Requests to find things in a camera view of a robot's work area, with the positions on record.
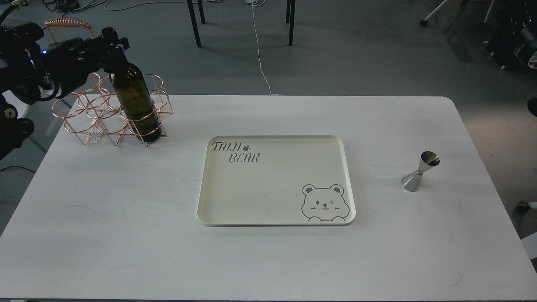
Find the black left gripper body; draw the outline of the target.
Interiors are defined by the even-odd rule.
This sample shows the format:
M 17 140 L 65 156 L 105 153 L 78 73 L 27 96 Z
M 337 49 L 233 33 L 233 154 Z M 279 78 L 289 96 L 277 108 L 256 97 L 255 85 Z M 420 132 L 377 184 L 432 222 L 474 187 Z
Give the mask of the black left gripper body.
M 55 88 L 74 91 L 86 83 L 89 74 L 100 70 L 102 54 L 105 54 L 102 37 L 73 38 L 42 50 L 42 62 Z

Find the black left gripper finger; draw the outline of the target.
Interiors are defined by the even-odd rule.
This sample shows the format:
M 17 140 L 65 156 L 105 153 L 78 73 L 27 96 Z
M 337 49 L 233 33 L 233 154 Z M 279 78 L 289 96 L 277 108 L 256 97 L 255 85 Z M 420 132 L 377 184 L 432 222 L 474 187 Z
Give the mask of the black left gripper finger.
M 126 68 L 126 56 L 123 50 L 114 50 L 100 58 L 99 67 L 106 73 L 117 74 Z
M 125 37 L 120 39 L 117 36 L 99 36 L 92 40 L 90 45 L 90 52 L 109 53 L 117 47 L 121 47 L 123 50 L 128 50 L 128 39 Z

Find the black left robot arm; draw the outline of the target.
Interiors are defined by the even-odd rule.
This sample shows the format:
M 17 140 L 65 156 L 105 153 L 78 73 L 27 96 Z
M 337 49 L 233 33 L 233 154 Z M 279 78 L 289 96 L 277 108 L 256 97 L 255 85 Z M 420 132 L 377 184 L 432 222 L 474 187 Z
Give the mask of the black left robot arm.
M 27 0 L 13 0 L 1 13 L 1 92 L 10 91 L 27 105 L 60 99 L 80 88 L 90 74 L 113 72 L 113 63 L 129 48 L 127 38 L 104 28 L 100 36 L 55 42 L 42 49 L 38 23 L 9 19 Z

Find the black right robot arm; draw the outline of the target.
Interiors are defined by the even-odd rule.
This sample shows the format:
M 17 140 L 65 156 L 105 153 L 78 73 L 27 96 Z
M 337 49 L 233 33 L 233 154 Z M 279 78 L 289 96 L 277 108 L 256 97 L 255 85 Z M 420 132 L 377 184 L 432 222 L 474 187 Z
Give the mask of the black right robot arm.
M 536 20 L 504 9 L 495 13 L 499 28 L 486 46 L 502 70 L 536 69 Z

